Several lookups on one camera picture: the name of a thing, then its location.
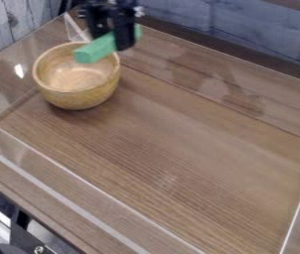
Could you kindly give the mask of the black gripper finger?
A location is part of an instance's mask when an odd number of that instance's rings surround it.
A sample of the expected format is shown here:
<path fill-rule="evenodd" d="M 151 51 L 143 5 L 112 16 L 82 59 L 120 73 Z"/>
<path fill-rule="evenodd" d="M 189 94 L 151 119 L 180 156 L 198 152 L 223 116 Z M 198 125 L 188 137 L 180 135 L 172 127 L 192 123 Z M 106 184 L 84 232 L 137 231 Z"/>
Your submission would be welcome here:
<path fill-rule="evenodd" d="M 94 39 L 98 39 L 111 32 L 106 16 L 101 14 L 90 14 L 86 17 L 86 22 L 90 35 Z"/>
<path fill-rule="evenodd" d="M 135 18 L 127 15 L 115 17 L 115 38 L 120 51 L 125 51 L 136 44 L 136 23 Z"/>

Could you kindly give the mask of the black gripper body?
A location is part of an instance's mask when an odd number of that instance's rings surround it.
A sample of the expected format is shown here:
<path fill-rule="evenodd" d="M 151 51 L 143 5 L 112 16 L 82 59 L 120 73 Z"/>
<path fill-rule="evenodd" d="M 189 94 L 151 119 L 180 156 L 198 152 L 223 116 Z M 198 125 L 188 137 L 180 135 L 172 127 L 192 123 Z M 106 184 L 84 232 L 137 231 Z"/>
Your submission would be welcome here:
<path fill-rule="evenodd" d="M 77 15 L 84 19 L 94 13 L 109 15 L 113 10 L 125 11 L 136 18 L 145 16 L 145 8 L 140 0 L 81 0 Z"/>

